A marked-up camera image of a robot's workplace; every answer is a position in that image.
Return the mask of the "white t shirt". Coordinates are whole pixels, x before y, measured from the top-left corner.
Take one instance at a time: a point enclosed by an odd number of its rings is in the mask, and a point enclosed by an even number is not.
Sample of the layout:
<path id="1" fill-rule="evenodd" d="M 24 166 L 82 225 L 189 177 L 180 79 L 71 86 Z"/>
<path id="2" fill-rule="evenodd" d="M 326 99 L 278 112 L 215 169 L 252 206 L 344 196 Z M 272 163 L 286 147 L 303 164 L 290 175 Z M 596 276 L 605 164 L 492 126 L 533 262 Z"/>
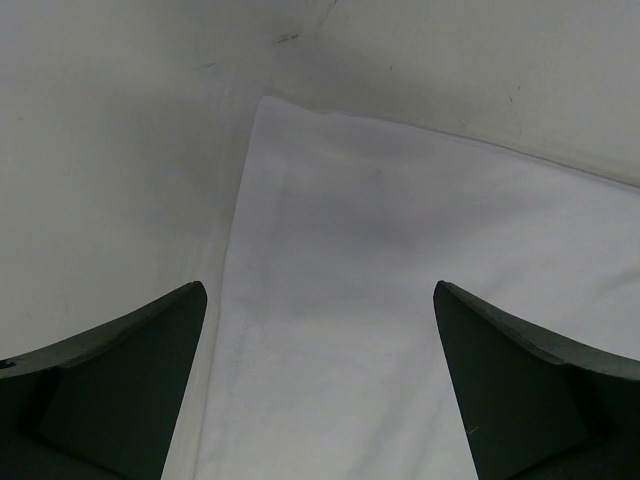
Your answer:
<path id="1" fill-rule="evenodd" d="M 200 479 L 471 479 L 432 295 L 639 354 L 639 192 L 408 126 L 259 103 Z"/>

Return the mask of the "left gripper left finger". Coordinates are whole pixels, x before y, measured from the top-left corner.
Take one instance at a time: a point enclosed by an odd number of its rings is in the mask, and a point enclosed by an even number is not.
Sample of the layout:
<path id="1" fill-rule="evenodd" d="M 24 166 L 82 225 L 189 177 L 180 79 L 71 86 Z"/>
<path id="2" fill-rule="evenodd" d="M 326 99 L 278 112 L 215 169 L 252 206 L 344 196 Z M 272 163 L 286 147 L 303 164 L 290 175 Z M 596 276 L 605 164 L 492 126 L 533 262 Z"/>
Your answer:
<path id="1" fill-rule="evenodd" d="M 158 479 L 207 308 L 188 283 L 1 361 L 4 479 Z"/>

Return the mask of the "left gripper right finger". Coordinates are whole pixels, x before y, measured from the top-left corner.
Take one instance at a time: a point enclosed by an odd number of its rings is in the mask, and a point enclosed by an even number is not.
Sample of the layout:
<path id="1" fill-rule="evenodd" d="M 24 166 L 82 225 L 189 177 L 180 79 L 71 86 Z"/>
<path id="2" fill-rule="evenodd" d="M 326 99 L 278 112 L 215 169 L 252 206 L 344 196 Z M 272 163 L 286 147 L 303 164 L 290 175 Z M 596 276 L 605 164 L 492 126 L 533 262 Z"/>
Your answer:
<path id="1" fill-rule="evenodd" d="M 636 479 L 639 363 L 437 283 L 434 311 L 480 479 Z"/>

